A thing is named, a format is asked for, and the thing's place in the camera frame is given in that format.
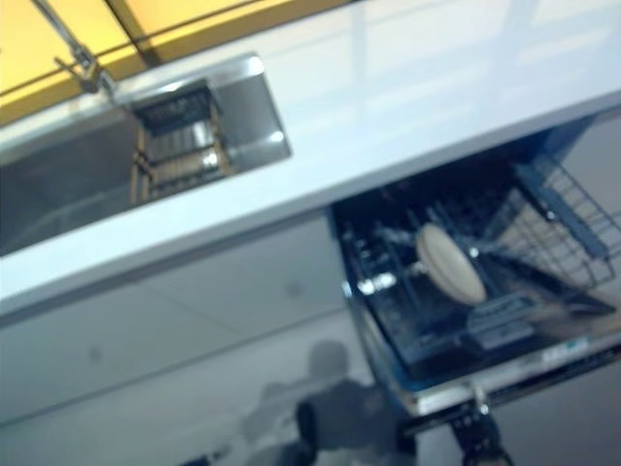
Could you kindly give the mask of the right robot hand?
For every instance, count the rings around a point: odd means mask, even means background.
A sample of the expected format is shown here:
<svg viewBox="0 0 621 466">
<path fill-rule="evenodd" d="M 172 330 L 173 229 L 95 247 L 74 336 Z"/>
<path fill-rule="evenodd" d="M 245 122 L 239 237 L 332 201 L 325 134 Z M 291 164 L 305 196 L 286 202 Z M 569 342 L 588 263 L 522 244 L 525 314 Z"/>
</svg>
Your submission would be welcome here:
<svg viewBox="0 0 621 466">
<path fill-rule="evenodd" d="M 513 465 L 503 445 L 498 423 L 491 413 L 492 402 L 486 390 L 476 383 L 465 383 L 472 401 L 463 413 L 450 421 L 450 428 L 462 452 L 463 466 Z"/>
</svg>

